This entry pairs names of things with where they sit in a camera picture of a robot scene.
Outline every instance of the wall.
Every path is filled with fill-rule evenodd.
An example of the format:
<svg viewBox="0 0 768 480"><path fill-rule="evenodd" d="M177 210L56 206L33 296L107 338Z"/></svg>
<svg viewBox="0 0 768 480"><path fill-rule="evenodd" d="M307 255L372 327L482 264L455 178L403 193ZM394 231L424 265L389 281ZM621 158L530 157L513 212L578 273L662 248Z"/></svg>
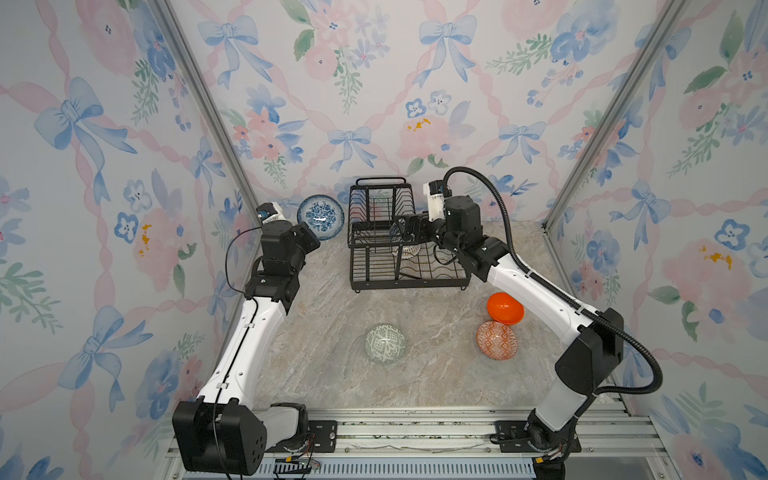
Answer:
<svg viewBox="0 0 768 480"><path fill-rule="evenodd" d="M0 478L152 478L250 219L141 0L3 2L0 44Z"/></svg>
<svg viewBox="0 0 768 480"><path fill-rule="evenodd" d="M658 359L632 403L686 479L768 478L767 15L690 3L552 232L581 298ZM618 378L646 384L624 352Z"/></svg>
<svg viewBox="0 0 768 480"><path fill-rule="evenodd" d="M421 196L468 165L516 220L546 216L663 3L172 1L260 199L293 216L370 175Z"/></svg>

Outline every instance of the dish rack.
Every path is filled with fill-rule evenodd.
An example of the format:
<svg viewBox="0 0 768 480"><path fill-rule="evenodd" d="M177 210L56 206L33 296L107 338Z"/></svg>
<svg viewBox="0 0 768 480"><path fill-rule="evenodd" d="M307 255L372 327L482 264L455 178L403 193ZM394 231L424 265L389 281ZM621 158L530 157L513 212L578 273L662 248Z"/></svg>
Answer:
<svg viewBox="0 0 768 480"><path fill-rule="evenodd" d="M349 283L360 290L469 285L458 261L419 243L413 191L404 177L364 177L349 188Z"/></svg>

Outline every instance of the patterned bowl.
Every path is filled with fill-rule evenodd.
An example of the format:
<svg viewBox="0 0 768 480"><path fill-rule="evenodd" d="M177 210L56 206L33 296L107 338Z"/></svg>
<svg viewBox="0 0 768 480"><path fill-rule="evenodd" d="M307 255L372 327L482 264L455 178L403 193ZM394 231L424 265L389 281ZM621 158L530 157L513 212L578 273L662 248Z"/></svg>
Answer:
<svg viewBox="0 0 768 480"><path fill-rule="evenodd" d="M296 219L299 223L306 222L317 240L330 240L344 226L344 210L328 195L313 195L301 203Z"/></svg>
<svg viewBox="0 0 768 480"><path fill-rule="evenodd" d="M493 360L509 360L518 352L518 337L504 323L485 322L478 328L478 346Z"/></svg>
<svg viewBox="0 0 768 480"><path fill-rule="evenodd" d="M376 363L394 363L406 354L406 337L397 327L385 323L366 335L366 353Z"/></svg>

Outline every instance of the wire rack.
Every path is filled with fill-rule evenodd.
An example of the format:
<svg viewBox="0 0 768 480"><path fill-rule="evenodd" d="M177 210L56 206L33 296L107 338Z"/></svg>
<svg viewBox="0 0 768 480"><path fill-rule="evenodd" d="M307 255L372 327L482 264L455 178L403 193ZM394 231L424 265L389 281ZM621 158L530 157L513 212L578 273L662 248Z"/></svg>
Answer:
<svg viewBox="0 0 768 480"><path fill-rule="evenodd" d="M347 236L355 291L469 285L448 252L433 242L419 244L418 228L408 227L413 214L413 192L403 177L360 178L351 186Z"/></svg>

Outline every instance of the blue and white plate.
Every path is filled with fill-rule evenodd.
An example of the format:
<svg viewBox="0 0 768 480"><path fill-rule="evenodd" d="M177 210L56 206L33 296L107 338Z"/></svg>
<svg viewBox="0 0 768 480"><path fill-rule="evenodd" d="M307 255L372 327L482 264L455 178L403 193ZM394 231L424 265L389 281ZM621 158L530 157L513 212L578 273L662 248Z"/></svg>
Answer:
<svg viewBox="0 0 768 480"><path fill-rule="evenodd" d="M296 214L299 223L306 222L318 240L330 240L344 226L344 210L328 195L313 195L304 200Z"/></svg>

